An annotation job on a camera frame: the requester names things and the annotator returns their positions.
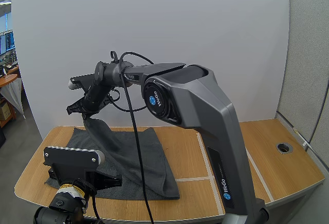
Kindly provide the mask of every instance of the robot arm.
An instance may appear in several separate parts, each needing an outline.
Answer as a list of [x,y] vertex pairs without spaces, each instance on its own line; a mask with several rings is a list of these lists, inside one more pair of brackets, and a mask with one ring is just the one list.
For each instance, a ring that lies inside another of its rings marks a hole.
[[[240,125],[231,101],[214,73],[198,65],[162,63],[133,66],[123,62],[125,84],[141,86],[148,110],[158,119],[201,134],[224,204],[223,223],[265,223],[264,201],[256,199]],[[86,93],[68,113],[96,114],[114,87],[122,87],[119,62],[99,62],[94,75],[71,78]]]

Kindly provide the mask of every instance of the cardboard box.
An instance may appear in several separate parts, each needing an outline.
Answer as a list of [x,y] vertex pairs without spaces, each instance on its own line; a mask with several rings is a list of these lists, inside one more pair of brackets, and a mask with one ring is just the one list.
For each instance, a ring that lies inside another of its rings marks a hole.
[[0,104],[0,120],[7,120],[11,115],[9,106],[7,102],[3,102]]

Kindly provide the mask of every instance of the white backdrop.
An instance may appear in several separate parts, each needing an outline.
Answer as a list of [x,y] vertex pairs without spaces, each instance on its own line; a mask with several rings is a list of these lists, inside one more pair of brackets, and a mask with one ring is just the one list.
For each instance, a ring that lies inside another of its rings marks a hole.
[[[70,77],[93,73],[109,52],[135,51],[156,63],[211,68],[240,121],[275,115],[288,40],[288,0],[12,0],[13,31],[25,91],[41,136],[82,125],[66,106],[82,97]],[[127,57],[133,64],[145,64]],[[133,107],[144,105],[139,86]],[[118,102],[127,108],[124,95]],[[108,106],[96,117],[132,126]],[[139,126],[167,125],[147,110]]]

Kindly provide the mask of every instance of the gray partition wall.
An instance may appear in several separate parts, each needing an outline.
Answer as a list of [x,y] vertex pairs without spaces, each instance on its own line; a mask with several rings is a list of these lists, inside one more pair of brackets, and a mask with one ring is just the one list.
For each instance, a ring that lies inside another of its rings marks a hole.
[[278,111],[310,140],[329,81],[329,0],[290,0],[286,72]]
[[[289,45],[278,111],[310,141],[326,164],[329,164],[328,83],[329,0],[290,0]],[[329,223],[329,174],[311,150],[307,152],[327,179],[289,224]]]

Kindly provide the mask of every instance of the gray towel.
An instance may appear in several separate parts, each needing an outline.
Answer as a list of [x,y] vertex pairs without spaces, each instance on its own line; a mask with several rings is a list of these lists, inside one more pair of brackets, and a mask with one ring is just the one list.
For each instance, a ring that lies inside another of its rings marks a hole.
[[[105,163],[98,170],[116,176],[122,175],[122,186],[99,190],[97,197],[123,200],[143,200],[140,166],[133,132],[113,132],[108,125],[97,119],[84,121],[86,130],[74,129],[67,147],[100,150]],[[174,175],[169,167],[161,143],[153,130],[138,133],[143,158],[148,200],[179,199]],[[59,188],[56,180],[47,184]]]

